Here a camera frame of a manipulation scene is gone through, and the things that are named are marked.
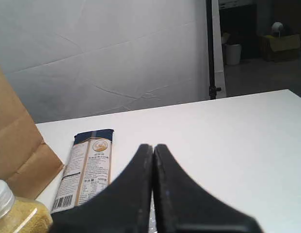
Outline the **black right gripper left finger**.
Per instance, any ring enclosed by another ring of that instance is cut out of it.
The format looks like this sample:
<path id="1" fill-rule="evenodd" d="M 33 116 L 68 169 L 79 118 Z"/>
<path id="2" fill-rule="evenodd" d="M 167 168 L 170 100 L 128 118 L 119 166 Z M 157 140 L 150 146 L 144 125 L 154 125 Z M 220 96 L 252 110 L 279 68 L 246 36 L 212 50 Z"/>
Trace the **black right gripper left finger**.
<path id="1" fill-rule="evenodd" d="M 141 144 L 122 173 L 88 202 L 52 214 L 52 233 L 146 233 L 153 148 Z"/>

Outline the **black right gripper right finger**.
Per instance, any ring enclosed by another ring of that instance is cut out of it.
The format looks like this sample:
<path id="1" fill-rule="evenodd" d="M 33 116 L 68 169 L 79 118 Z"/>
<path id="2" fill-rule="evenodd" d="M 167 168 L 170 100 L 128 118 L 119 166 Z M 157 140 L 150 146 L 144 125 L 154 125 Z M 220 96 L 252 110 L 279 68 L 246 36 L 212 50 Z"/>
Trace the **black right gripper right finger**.
<path id="1" fill-rule="evenodd" d="M 153 195 L 159 233 L 260 233 L 258 222 L 206 192 L 168 147 L 154 150 Z"/>

